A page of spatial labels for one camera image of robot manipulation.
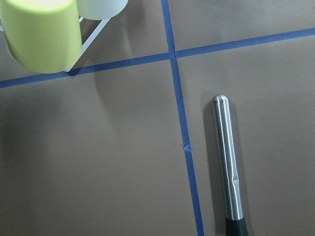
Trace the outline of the white cup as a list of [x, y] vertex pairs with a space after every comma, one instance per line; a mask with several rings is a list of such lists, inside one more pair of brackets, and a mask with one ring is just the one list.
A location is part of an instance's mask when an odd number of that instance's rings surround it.
[[77, 0], [79, 16], [89, 20], [110, 19], [118, 15], [128, 0]]

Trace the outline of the lime green cup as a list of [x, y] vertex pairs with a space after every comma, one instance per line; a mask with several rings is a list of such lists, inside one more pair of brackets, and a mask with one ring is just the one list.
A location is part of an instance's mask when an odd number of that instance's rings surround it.
[[81, 56], [74, 0], [2, 0], [0, 17], [9, 54], [28, 70], [65, 71]]

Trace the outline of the steel muddler with black tip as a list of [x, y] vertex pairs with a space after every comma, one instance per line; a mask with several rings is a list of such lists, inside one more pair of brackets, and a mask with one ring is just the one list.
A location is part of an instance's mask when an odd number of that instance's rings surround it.
[[225, 203], [226, 235], [247, 236], [249, 233], [243, 213], [229, 100], [225, 95], [218, 94], [213, 97], [212, 103]]

